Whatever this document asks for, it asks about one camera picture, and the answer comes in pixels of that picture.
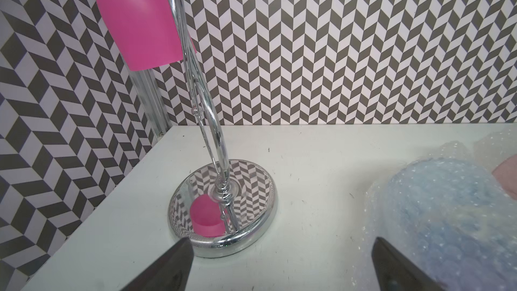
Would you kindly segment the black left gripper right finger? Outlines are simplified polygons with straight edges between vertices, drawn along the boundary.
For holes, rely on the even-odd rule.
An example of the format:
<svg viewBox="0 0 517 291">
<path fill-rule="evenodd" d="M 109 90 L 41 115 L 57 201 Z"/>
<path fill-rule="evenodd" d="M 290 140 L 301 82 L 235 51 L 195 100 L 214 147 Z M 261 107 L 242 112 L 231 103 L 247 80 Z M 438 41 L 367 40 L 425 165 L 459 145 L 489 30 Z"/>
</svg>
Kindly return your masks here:
<svg viewBox="0 0 517 291">
<path fill-rule="evenodd" d="M 381 290 L 443 290 L 382 237 L 376 237 L 371 258 Z"/>
</svg>

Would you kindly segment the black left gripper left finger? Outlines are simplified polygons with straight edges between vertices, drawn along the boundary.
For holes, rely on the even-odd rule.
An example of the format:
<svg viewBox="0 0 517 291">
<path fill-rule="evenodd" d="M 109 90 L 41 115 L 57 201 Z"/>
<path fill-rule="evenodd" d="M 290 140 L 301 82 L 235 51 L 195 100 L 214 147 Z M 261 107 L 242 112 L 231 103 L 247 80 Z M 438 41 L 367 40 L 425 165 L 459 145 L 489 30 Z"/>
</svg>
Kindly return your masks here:
<svg viewBox="0 0 517 291">
<path fill-rule="evenodd" d="M 185 290 L 193 259 L 190 239 L 182 238 L 121 290 Z"/>
</svg>

